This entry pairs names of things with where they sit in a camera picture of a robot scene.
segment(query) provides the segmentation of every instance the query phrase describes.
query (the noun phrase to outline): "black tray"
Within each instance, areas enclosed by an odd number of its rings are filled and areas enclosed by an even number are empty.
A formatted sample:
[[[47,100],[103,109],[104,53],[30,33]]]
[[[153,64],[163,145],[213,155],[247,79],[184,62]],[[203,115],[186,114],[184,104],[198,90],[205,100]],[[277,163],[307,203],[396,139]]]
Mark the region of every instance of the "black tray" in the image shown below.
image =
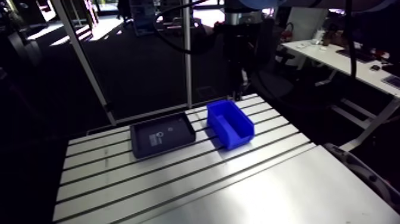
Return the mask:
[[[170,151],[196,140],[196,132],[185,113],[131,125],[130,135],[136,158]]]

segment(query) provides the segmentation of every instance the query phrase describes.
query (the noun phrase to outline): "blue plastic bin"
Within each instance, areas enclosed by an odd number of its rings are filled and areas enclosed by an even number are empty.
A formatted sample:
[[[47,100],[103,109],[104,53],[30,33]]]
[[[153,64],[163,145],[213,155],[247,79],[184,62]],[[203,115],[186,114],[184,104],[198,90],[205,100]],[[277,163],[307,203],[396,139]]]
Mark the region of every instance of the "blue plastic bin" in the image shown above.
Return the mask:
[[[254,137],[254,124],[233,101],[207,104],[208,125],[227,150],[248,143]]]

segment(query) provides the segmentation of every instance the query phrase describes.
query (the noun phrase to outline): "white table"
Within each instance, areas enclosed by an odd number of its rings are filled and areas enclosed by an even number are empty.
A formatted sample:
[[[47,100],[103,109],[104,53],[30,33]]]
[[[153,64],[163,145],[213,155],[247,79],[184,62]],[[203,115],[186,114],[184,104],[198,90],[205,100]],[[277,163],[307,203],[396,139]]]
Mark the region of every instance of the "white table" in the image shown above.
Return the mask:
[[[306,45],[305,48],[299,48],[301,45]],[[318,61],[334,69],[330,79],[333,78],[336,71],[341,71],[344,74],[350,75],[351,65],[350,59],[344,55],[336,53],[337,50],[343,49],[342,47],[336,45],[329,45],[322,50],[321,45],[312,45],[310,41],[297,41],[291,43],[284,43],[283,46],[292,49],[308,58]],[[299,65],[299,69],[304,64],[304,61]],[[337,106],[332,107],[333,110],[343,115],[350,121],[354,122],[358,126],[362,127],[364,131],[357,138],[349,141],[348,143],[341,146],[341,149],[345,151],[350,151],[359,146],[367,137],[382,123],[384,123],[400,106],[400,89],[395,88],[382,82],[382,79],[391,76],[390,73],[383,71],[371,71],[370,68],[373,65],[381,66],[379,61],[373,61],[370,63],[361,63],[357,61],[357,80],[364,82],[386,94],[393,96],[393,100],[380,112],[375,115],[364,108],[356,105],[348,99],[342,99],[342,102],[347,106],[359,111],[360,113],[366,115],[368,119],[360,120],[356,118],[351,113],[339,108]]]
[[[128,126],[71,140],[53,221],[400,223],[372,190],[260,97],[236,104],[255,123],[256,136],[232,151],[222,150],[207,127],[205,107],[186,111],[195,143],[152,158],[134,158]]]

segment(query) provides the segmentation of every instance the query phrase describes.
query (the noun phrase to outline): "metal work surface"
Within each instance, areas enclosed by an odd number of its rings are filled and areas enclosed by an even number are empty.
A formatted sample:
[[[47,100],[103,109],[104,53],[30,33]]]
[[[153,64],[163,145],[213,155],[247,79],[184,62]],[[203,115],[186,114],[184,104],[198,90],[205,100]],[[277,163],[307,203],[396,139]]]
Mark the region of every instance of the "metal work surface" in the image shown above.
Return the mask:
[[[134,158],[129,127],[70,141],[53,220],[143,222],[315,146],[257,95],[236,104],[256,136],[232,151],[207,127],[205,107],[186,112],[196,142],[152,158]]]
[[[400,217],[323,147],[315,147],[144,223],[395,224]]]

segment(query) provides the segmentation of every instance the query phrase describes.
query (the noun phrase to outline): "chair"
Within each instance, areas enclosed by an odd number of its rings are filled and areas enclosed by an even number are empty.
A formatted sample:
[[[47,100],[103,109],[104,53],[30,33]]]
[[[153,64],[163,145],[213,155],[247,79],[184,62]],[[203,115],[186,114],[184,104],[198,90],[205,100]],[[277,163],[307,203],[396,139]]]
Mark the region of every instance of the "chair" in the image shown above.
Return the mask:
[[[260,26],[255,58],[256,71],[252,73],[253,88],[264,98],[281,98],[293,89],[293,84],[274,71],[275,56],[282,57],[279,67],[283,67],[288,59],[294,56],[284,51],[276,51],[283,29],[274,25],[273,19],[265,19]]]

